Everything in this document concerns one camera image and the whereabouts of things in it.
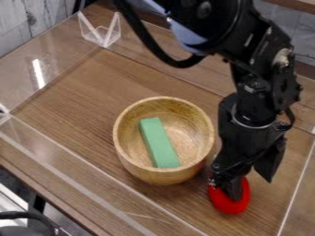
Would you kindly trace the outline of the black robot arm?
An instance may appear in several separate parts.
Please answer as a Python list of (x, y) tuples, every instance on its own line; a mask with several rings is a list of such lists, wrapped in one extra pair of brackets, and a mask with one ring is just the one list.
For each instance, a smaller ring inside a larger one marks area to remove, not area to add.
[(230, 65), (236, 91), (219, 104), (222, 149), (211, 165), (210, 184), (226, 197), (244, 196), (242, 180), (256, 171), (277, 174), (286, 151), (286, 132), (301, 100), (291, 37), (263, 17), (254, 0), (146, 0), (167, 17), (171, 31), (191, 56), (174, 59), (152, 38), (128, 0), (112, 0), (140, 41), (167, 64), (187, 68), (210, 55)]

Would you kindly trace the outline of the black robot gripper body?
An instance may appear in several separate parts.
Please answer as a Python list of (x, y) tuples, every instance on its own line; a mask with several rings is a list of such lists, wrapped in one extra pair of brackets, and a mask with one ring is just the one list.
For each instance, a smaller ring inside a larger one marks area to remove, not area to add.
[(285, 137), (289, 126), (277, 123), (278, 112), (260, 100), (240, 100), (236, 93), (219, 103), (222, 148), (211, 165), (211, 184), (246, 176), (263, 153)]

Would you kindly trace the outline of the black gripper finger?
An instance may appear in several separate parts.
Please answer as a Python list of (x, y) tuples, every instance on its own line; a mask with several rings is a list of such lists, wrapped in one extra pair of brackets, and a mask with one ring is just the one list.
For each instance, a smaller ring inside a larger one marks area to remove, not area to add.
[(258, 159), (254, 168), (260, 177), (270, 183), (283, 160), (287, 138), (281, 137)]
[(243, 178), (236, 177), (224, 183), (224, 192), (232, 201), (240, 201), (243, 197)]

